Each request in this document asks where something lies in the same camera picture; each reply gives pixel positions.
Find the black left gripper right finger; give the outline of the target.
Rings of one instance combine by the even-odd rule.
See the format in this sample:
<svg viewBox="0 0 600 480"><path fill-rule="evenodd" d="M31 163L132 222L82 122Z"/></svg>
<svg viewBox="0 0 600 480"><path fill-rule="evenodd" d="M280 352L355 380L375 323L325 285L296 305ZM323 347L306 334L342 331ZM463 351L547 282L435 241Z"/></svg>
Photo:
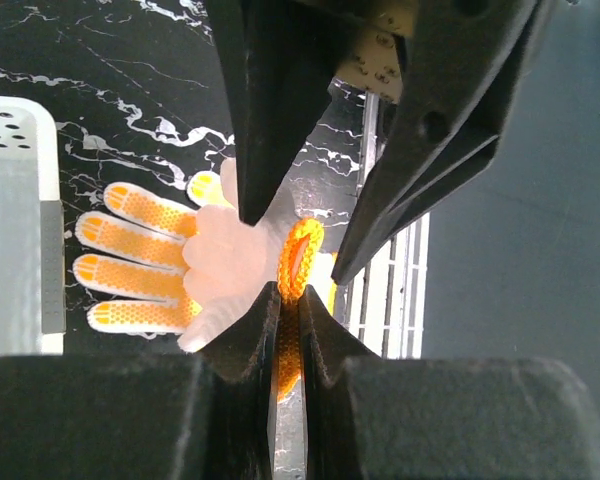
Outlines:
<svg viewBox="0 0 600 480"><path fill-rule="evenodd" d="M299 303L310 479L600 479L600 417L548 359L390 360Z"/></svg>

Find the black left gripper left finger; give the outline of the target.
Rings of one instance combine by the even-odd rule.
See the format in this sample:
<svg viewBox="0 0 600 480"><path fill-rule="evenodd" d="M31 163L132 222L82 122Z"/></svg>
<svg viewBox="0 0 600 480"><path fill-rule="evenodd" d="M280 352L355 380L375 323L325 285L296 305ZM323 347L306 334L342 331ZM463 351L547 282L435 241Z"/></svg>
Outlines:
<svg viewBox="0 0 600 480"><path fill-rule="evenodd" d="M191 355L0 357L0 479L269 479L281 299Z"/></svg>

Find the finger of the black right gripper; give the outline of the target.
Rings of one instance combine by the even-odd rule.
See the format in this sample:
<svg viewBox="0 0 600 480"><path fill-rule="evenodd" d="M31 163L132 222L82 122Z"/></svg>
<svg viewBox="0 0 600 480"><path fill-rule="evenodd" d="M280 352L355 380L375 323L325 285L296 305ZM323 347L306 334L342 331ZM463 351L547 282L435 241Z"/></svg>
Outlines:
<svg viewBox="0 0 600 480"><path fill-rule="evenodd" d="M494 158L552 1L422 1L403 90L332 272L343 285Z"/></svg>
<svg viewBox="0 0 600 480"><path fill-rule="evenodd" d="M257 224L331 103L335 78L397 99L407 1L207 1L237 161L238 212Z"/></svg>

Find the yellow palm glove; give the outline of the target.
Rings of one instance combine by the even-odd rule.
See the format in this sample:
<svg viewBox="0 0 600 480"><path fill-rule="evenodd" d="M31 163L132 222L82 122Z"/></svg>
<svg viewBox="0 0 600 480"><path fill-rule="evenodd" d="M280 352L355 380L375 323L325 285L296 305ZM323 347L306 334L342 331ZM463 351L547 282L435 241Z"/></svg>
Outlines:
<svg viewBox="0 0 600 480"><path fill-rule="evenodd" d="M173 334L181 350L202 350L244 316L262 288L282 297L278 326L278 398L301 376L297 320L291 309L307 288L327 308L335 302L336 257L322 249L323 224L297 214L281 188L253 226L238 215L237 167L201 171L187 186L188 204L128 182L109 184L100 211L81 214L75 234L86 251L72 272L105 300L86 314L107 334L151 338Z"/></svg>

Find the white perforated storage basket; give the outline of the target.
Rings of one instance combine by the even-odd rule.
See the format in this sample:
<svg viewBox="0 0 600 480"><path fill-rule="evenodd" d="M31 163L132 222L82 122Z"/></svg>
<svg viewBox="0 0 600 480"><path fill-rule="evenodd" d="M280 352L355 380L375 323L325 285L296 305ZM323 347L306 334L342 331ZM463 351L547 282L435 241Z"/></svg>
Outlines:
<svg viewBox="0 0 600 480"><path fill-rule="evenodd" d="M64 219L52 115L0 96L0 356L59 354Z"/></svg>

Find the aluminium front rail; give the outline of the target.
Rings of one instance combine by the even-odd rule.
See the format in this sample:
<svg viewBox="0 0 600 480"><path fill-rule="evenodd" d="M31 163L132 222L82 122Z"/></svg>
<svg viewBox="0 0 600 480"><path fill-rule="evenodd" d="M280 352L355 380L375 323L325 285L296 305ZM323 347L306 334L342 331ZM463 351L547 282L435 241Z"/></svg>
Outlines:
<svg viewBox="0 0 600 480"><path fill-rule="evenodd" d="M404 358L415 346L409 324L409 302L417 298L411 286L415 233L412 225L393 236L347 287L345 326L383 358Z"/></svg>

